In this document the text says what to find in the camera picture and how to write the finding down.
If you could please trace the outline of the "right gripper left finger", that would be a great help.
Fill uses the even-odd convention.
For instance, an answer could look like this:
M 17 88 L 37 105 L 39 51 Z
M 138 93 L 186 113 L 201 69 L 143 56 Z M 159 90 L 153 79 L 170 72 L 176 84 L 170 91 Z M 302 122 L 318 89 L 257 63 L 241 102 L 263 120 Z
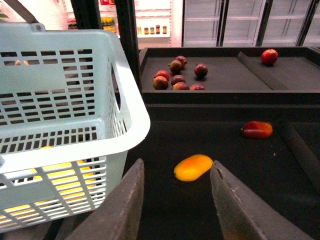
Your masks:
M 144 201 L 145 165 L 137 159 L 104 202 L 68 240 L 136 240 Z

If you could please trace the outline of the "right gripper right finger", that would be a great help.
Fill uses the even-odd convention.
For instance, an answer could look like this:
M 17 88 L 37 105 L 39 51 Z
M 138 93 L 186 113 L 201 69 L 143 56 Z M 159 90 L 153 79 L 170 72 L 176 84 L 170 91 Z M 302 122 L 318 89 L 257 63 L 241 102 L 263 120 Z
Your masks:
M 219 161 L 210 170 L 211 191 L 225 240 L 311 240 Z

